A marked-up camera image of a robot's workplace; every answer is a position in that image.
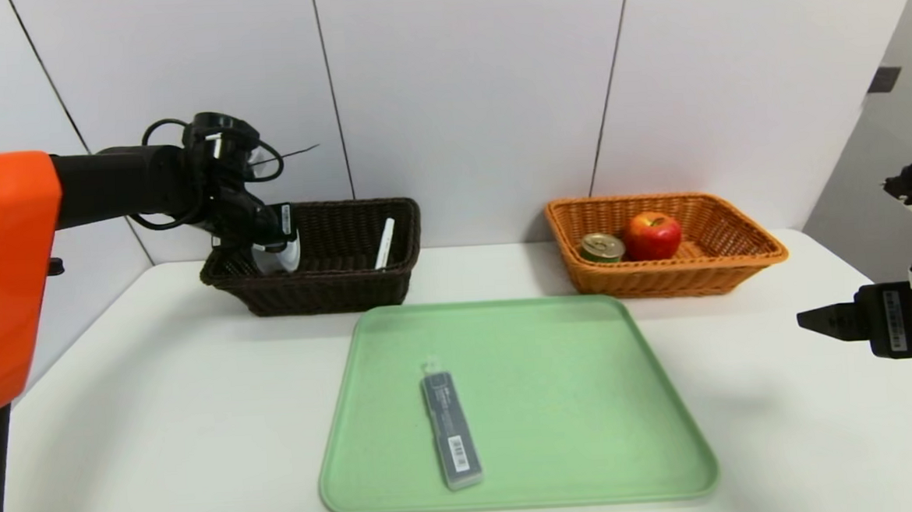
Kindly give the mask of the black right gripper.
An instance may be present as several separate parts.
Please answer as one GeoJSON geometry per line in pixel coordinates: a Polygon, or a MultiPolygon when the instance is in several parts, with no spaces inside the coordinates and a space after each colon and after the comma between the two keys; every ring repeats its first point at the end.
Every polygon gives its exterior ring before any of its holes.
{"type": "Polygon", "coordinates": [[[855,293],[855,303],[799,312],[802,329],[839,341],[870,341],[876,357],[912,358],[912,290],[907,283],[874,284],[855,293]]]}

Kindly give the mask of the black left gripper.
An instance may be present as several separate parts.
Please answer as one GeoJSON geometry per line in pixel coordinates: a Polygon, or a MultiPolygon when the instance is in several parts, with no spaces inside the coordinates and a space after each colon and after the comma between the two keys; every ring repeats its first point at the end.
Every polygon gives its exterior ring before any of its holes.
{"type": "Polygon", "coordinates": [[[278,254],[295,247],[297,229],[292,223],[290,204],[253,205],[251,210],[253,251],[278,254]]]}

